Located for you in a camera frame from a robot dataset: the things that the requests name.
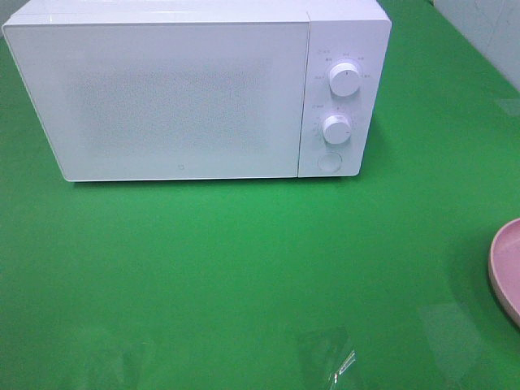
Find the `white microwave door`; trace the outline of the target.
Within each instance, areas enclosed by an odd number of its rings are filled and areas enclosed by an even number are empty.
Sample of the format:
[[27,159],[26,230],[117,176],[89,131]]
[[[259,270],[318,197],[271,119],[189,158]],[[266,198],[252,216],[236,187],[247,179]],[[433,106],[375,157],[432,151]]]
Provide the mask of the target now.
[[8,26],[69,181],[297,175],[307,23]]

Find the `pink plate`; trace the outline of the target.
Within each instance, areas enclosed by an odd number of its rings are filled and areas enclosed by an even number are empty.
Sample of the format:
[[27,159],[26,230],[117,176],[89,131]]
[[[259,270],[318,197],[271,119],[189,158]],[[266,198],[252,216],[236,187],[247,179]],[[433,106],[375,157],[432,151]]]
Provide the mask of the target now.
[[506,223],[493,237],[488,276],[502,309],[519,327],[519,219]]

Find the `lower white microwave knob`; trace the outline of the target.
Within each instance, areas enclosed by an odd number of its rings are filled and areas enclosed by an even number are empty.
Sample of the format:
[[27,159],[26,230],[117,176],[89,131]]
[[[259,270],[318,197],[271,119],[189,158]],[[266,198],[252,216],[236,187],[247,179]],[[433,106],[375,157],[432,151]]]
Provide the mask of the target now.
[[322,133],[328,144],[340,145],[349,140],[352,127],[347,117],[331,115],[323,121]]

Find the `white microwave knob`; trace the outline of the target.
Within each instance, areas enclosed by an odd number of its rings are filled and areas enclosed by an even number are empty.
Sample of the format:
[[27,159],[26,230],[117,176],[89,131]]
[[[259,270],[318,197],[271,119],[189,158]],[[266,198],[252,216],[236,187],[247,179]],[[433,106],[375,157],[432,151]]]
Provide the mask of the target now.
[[362,70],[352,59],[344,59],[328,72],[331,92],[340,98],[356,93],[361,85]]
[[322,133],[328,144],[340,145],[349,140],[352,127],[347,117],[331,115],[323,121]]

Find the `upper white microwave knob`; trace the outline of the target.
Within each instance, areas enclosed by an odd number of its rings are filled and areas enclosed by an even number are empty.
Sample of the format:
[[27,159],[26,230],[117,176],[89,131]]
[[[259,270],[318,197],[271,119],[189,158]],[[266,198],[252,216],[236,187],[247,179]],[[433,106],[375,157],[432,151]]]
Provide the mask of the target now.
[[352,59],[344,59],[328,72],[331,92],[340,98],[356,93],[361,85],[362,70]]

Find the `green table cover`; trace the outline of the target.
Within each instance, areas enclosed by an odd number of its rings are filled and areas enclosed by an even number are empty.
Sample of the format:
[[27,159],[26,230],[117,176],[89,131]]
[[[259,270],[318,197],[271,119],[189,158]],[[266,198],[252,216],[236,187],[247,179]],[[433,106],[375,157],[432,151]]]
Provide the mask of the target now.
[[3,46],[2,388],[518,388],[488,251],[519,94],[428,1],[383,8],[344,179],[68,183]]

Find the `white microwave oven body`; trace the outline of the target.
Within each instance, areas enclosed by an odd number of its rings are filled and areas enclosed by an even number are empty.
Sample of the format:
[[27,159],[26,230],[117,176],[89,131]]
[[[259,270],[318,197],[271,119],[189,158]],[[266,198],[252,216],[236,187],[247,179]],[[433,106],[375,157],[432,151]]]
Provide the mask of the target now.
[[[11,52],[8,26],[252,23],[309,25],[294,177],[355,176],[362,165],[392,29],[376,1],[30,1],[7,20],[2,32]],[[337,97],[330,90],[328,72],[344,59],[360,66],[362,81],[356,93]],[[349,119],[352,133],[343,144],[330,145],[323,138],[323,121],[331,115]],[[338,171],[319,168],[319,158],[327,153],[342,157]]]

